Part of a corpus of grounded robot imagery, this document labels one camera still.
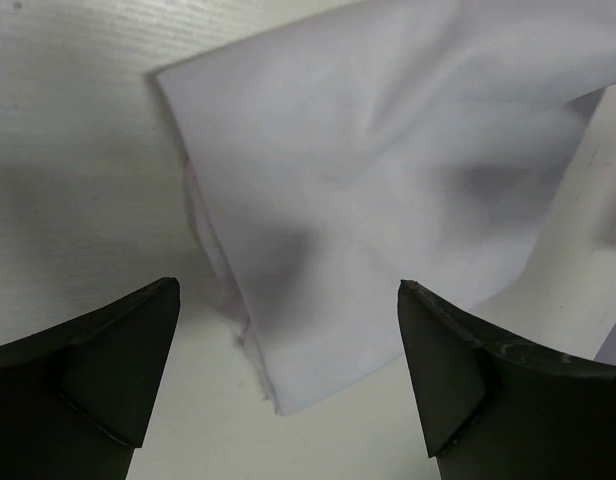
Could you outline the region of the white t shirt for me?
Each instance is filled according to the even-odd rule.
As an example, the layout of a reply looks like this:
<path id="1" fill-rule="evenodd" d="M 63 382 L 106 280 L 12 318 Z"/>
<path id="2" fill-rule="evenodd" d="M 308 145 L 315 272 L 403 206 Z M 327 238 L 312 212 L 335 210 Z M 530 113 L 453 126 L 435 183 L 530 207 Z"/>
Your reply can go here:
<path id="1" fill-rule="evenodd" d="M 362 1 L 157 77 L 198 237 L 278 413 L 402 352 L 397 287 L 522 273 L 603 91 L 616 1 Z"/>

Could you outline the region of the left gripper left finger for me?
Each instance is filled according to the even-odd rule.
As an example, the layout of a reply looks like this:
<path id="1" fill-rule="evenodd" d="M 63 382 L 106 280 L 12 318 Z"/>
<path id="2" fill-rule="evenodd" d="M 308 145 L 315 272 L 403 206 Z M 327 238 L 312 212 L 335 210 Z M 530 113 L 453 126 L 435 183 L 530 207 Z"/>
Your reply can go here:
<path id="1" fill-rule="evenodd" d="M 0 346 L 0 479 L 126 478 L 179 312 L 179 282 L 162 278 Z"/>

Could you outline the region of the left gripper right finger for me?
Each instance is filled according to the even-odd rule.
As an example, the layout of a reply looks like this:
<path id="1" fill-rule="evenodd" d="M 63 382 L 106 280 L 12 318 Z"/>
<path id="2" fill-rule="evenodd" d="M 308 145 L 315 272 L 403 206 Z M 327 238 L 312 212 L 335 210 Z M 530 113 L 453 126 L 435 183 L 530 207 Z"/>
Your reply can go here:
<path id="1" fill-rule="evenodd" d="M 444 479 L 616 479 L 616 366 L 473 316 L 414 281 L 398 320 Z"/>

